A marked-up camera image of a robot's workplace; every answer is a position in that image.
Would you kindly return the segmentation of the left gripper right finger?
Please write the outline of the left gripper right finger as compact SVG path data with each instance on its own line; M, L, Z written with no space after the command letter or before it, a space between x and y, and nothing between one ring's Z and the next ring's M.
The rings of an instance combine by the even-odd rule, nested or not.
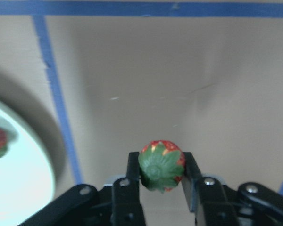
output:
M283 196L247 182L231 189L212 174L201 173L192 153L184 153L182 186L197 226L283 226Z

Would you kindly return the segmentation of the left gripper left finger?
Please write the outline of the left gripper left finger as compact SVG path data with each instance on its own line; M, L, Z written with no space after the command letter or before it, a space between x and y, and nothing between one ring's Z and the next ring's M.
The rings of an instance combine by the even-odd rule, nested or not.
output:
M71 187L33 214L24 226L144 226L140 203L138 152L129 153L126 175L97 190Z

